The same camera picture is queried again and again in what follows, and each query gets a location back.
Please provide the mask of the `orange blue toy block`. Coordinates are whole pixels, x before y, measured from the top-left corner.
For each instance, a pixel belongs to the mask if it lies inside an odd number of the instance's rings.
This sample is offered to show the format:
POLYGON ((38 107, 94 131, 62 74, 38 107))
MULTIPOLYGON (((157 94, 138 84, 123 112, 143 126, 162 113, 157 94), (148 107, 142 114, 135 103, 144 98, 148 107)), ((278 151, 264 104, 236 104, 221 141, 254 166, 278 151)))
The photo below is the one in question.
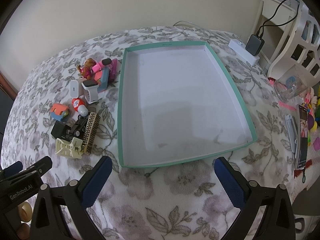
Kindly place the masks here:
POLYGON ((54 103, 50 109, 50 116, 60 122, 64 122, 68 119, 70 109, 66 105, 61 103, 54 103))

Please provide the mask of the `cream plastic hair claw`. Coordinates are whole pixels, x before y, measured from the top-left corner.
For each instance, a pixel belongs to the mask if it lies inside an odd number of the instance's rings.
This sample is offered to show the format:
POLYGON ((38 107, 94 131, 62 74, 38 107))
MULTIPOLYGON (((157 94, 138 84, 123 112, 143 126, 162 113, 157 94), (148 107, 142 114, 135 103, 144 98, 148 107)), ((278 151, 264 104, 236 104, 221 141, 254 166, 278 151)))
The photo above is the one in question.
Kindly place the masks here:
POLYGON ((55 144, 55 153, 58 156, 71 158, 71 159, 81 159, 82 152, 82 140, 74 137, 71 141, 65 141, 57 138, 55 144))

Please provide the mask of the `gold black patterned hair clip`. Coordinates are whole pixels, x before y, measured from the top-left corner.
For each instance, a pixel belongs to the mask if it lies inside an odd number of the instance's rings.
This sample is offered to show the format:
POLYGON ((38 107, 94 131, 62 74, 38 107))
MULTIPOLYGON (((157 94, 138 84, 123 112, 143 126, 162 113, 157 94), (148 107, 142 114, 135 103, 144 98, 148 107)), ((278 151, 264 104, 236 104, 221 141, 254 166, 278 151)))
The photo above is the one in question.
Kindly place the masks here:
POLYGON ((81 146, 82 152, 86 155, 91 154, 94 138, 99 126, 99 121, 100 116, 97 113, 91 112, 89 114, 81 146))

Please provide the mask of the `teal shallow cardboard tray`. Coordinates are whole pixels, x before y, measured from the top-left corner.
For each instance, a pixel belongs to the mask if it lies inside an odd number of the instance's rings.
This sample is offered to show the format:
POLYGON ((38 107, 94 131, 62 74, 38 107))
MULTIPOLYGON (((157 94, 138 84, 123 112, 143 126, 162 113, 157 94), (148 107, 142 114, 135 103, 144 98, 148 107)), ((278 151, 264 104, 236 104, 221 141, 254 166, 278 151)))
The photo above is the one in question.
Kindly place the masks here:
POLYGON ((257 140, 236 84, 202 41, 125 49, 117 129, 119 163, 132 168, 200 160, 257 140))

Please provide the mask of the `white usb charger cube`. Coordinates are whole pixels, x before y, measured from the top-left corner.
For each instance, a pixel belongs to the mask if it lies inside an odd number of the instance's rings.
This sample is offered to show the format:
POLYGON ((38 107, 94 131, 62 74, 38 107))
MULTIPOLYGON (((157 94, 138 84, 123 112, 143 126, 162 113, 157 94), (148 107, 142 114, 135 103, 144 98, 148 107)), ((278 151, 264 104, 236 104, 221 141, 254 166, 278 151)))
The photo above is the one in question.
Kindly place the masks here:
POLYGON ((70 97, 71 98, 79 98, 79 97, 83 96, 84 89, 82 87, 82 83, 84 81, 85 81, 84 78, 70 81, 70 97))

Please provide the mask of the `pink kids watch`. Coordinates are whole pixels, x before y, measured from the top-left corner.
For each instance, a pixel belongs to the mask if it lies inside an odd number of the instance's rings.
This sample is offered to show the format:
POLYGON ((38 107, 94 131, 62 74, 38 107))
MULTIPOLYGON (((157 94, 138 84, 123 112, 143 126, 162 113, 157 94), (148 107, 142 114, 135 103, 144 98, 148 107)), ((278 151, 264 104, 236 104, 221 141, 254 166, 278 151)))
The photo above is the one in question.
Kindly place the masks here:
POLYGON ((100 62, 96 63, 92 67, 92 72, 97 73, 97 72, 101 71, 103 68, 105 68, 106 66, 108 66, 111 63, 112 63, 111 59, 109 59, 109 58, 103 59, 100 62))

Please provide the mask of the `black power adapter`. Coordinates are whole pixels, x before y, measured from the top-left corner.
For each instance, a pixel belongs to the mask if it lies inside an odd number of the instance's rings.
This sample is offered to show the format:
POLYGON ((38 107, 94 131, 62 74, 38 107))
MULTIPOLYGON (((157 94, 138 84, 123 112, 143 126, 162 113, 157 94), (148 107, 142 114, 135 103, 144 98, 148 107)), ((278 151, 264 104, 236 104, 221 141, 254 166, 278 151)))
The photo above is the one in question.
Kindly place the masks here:
POLYGON ((52 130, 51 135, 57 139, 67 140, 67 131, 70 129, 70 127, 67 124, 64 124, 63 122, 60 122, 56 120, 52 130))

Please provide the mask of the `red white small bottle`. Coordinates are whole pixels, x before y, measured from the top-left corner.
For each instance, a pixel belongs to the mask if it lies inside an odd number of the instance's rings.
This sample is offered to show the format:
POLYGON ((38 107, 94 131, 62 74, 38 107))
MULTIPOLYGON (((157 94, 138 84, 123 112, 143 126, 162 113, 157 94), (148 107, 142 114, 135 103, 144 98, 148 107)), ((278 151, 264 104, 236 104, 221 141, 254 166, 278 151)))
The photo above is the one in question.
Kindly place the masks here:
POLYGON ((72 106, 81 116, 86 117, 88 115, 88 109, 81 98, 73 98, 72 106))

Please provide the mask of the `tape roll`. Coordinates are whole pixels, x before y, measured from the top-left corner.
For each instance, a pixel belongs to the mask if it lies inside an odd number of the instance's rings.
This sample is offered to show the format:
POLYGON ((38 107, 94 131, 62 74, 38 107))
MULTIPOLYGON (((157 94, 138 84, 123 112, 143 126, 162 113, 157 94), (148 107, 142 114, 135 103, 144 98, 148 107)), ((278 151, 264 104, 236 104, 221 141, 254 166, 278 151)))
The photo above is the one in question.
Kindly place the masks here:
POLYGON ((31 205, 28 202, 22 202, 20 205, 18 205, 18 214, 21 221, 26 223, 30 222, 33 215, 31 205))

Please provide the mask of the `brown pink puppy figurine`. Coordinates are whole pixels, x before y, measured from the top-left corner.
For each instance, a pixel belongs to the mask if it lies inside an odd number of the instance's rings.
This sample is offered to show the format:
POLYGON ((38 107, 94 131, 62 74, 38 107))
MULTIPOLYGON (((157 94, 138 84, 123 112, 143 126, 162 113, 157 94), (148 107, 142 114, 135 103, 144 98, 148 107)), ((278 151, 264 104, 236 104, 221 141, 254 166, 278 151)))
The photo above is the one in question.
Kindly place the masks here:
POLYGON ((95 65, 96 65, 96 61, 93 60, 92 58, 89 58, 85 61, 83 66, 78 65, 76 68, 83 78, 90 80, 91 77, 93 76, 92 67, 95 65))

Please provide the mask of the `white wooden shelf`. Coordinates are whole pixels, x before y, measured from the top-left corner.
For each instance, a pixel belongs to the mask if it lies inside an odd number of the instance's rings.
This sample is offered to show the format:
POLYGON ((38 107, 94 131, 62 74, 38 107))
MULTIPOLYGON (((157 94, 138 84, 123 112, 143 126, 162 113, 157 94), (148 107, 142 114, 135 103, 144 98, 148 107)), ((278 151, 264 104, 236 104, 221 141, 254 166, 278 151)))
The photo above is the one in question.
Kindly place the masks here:
POLYGON ((259 64, 264 72, 268 72, 271 64, 284 49, 294 25, 293 17, 299 2, 300 0, 288 0, 280 5, 279 0, 260 0, 251 33, 264 33, 265 44, 259 53, 259 64))

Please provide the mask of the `black toy car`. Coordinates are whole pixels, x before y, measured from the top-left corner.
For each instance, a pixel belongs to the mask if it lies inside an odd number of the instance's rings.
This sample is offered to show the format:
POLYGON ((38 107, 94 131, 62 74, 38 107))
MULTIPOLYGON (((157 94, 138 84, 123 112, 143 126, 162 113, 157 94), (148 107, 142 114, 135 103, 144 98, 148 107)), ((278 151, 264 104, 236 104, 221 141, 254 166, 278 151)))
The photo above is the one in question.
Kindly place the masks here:
POLYGON ((71 128, 66 130, 66 139, 71 141, 74 137, 83 139, 88 118, 86 116, 78 116, 77 121, 71 128))

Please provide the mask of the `black smartphone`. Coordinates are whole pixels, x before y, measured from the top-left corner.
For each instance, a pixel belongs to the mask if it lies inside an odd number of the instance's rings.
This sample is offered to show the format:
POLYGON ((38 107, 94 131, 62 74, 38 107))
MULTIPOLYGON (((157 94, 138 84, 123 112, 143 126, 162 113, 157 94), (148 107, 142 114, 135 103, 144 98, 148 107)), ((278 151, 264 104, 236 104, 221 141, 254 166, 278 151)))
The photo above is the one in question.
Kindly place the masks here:
POLYGON ((306 165, 308 154, 308 111, 304 106, 297 105, 297 113, 297 149, 295 169, 301 170, 306 165))

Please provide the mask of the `magenta translucent lighter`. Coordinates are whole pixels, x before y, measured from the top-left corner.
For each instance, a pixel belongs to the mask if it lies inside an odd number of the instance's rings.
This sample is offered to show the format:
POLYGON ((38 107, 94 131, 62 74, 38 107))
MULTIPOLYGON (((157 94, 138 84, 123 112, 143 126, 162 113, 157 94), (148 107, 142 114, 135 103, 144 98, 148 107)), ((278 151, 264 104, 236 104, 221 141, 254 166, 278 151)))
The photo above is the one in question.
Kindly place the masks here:
POLYGON ((116 79, 117 76, 117 66, 118 66, 118 60, 113 59, 111 61, 111 64, 108 65, 109 68, 109 76, 108 76, 108 81, 113 82, 116 79))

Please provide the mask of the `dark grey power bank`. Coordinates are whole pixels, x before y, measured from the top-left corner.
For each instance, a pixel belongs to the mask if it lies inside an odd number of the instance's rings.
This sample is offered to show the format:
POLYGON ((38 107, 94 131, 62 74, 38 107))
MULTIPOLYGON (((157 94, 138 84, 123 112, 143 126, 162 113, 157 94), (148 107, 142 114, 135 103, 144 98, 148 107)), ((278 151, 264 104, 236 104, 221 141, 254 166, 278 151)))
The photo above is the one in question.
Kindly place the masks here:
POLYGON ((254 35, 252 34, 245 46, 245 49, 253 56, 257 56, 263 45, 264 45, 265 41, 260 38, 258 35, 254 35))

